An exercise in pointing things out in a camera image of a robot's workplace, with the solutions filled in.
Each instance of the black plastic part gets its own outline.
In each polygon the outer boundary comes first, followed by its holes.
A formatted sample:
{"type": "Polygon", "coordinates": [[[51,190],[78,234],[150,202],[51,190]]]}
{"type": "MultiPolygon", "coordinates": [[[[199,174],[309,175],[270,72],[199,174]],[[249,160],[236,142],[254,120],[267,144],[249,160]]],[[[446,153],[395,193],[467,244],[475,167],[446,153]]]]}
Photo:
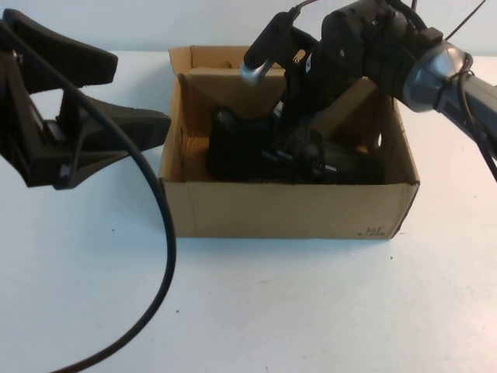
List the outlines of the black plastic part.
{"type": "MultiPolygon", "coordinates": [[[[63,37],[14,9],[6,9],[3,19],[18,37],[77,87],[113,81],[117,68],[114,54],[63,37]]],[[[29,64],[21,63],[20,70],[29,94],[60,88],[47,82],[29,64]]]]}
{"type": "Polygon", "coordinates": [[[245,65],[256,69],[266,61],[273,61],[288,71],[293,69],[295,55],[300,50],[308,51],[318,42],[293,24],[292,12],[276,14],[245,53],[245,65]]]}
{"type": "Polygon", "coordinates": [[[10,52],[0,52],[0,155],[23,177],[28,187],[53,185],[70,165],[67,146],[54,146],[43,131],[43,119],[31,103],[10,52]]]}
{"type": "MultiPolygon", "coordinates": [[[[112,119],[140,151],[164,144],[171,121],[163,113],[112,105],[91,97],[88,99],[112,119]]],[[[70,172],[55,185],[56,189],[74,188],[99,170],[128,156],[110,132],[103,130],[66,95],[62,99],[57,124],[66,134],[74,158],[70,172]]]]}
{"type": "MultiPolygon", "coordinates": [[[[89,98],[141,150],[164,144],[170,119],[89,98]]],[[[0,51],[0,155],[28,187],[69,189],[128,156],[111,133],[65,96],[57,121],[43,120],[24,89],[11,52],[0,51]]]]}
{"type": "Polygon", "coordinates": [[[434,27],[423,30],[418,35],[419,43],[424,48],[435,47],[436,45],[442,43],[443,33],[434,27]]]}
{"type": "Polygon", "coordinates": [[[405,80],[424,53],[441,42],[436,29],[418,31],[382,0],[359,0],[326,16],[321,44],[328,69],[366,76],[402,100],[405,80]]]}
{"type": "Polygon", "coordinates": [[[313,130],[298,129],[284,140],[280,135],[274,134],[270,119],[245,121],[228,108],[217,108],[213,112],[207,171],[217,180],[230,182],[279,180],[350,185],[384,182],[383,166],[370,155],[321,141],[313,130]],[[315,156],[290,151],[287,147],[290,141],[302,141],[305,148],[315,149],[315,156]],[[322,159],[318,146],[322,146],[322,159]]]}

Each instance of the white background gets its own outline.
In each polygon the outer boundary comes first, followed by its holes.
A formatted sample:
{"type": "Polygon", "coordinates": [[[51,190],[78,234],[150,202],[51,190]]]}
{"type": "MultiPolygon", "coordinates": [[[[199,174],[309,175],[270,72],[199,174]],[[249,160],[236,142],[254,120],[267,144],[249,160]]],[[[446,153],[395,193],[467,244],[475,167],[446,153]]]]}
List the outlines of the white background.
{"type": "MultiPolygon", "coordinates": [[[[115,51],[166,51],[191,44],[250,44],[277,13],[300,0],[1,0],[66,36],[115,51]]],[[[419,0],[428,26],[448,34],[481,0],[419,0]]],[[[353,0],[309,5],[296,25],[320,37],[323,17],[353,0]]],[[[476,55],[497,54],[497,2],[484,8],[453,42],[476,55]]]]}

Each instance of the box flap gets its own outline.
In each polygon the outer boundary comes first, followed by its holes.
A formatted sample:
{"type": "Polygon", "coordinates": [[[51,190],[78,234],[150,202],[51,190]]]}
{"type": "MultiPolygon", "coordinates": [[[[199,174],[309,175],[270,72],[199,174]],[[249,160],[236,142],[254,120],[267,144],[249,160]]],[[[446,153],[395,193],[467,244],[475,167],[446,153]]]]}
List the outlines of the box flap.
{"type": "Polygon", "coordinates": [[[192,68],[192,48],[172,48],[169,50],[169,59],[176,75],[185,73],[192,68]]]}
{"type": "Polygon", "coordinates": [[[248,48],[246,46],[193,46],[192,67],[239,69],[248,48]]]}

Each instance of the open cardboard box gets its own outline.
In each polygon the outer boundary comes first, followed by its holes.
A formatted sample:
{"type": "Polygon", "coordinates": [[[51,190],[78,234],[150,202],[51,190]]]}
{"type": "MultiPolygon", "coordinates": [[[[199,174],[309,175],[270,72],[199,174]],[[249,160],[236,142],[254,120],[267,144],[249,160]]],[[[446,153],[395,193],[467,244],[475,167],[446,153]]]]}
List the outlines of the open cardboard box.
{"type": "Polygon", "coordinates": [[[247,119],[267,114],[284,89],[283,70],[247,86],[238,72],[247,47],[182,47],[169,51],[176,74],[172,124],[160,177],[180,237],[389,239],[400,229],[419,177],[397,103],[367,79],[321,116],[326,136],[347,126],[377,141],[386,185],[222,183],[204,165],[211,110],[232,108],[247,119]]]}

